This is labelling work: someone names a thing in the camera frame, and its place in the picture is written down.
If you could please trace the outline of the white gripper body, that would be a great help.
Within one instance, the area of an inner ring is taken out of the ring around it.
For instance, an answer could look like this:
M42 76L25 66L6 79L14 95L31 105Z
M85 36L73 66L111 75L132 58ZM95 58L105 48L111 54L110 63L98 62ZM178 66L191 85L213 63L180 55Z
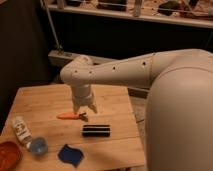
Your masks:
M88 106L94 108L94 94L90 84L72 86L72 101L75 108Z

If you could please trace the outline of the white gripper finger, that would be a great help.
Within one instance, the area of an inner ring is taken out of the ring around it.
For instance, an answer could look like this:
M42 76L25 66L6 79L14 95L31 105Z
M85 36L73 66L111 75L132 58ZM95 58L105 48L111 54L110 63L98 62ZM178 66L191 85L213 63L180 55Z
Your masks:
M74 105L73 106L73 112L74 112L74 114L78 114L79 110L80 110L80 106L79 105Z
M88 107L94 112L97 114L97 107L95 104L89 104Z

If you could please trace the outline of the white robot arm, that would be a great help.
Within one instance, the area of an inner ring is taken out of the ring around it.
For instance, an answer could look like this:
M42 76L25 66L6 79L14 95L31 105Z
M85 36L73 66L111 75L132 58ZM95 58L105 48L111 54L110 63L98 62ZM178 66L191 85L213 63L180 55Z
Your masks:
M212 52L154 52L99 65L80 55L60 76L75 111L96 108L93 84L147 88L147 171L213 171Z

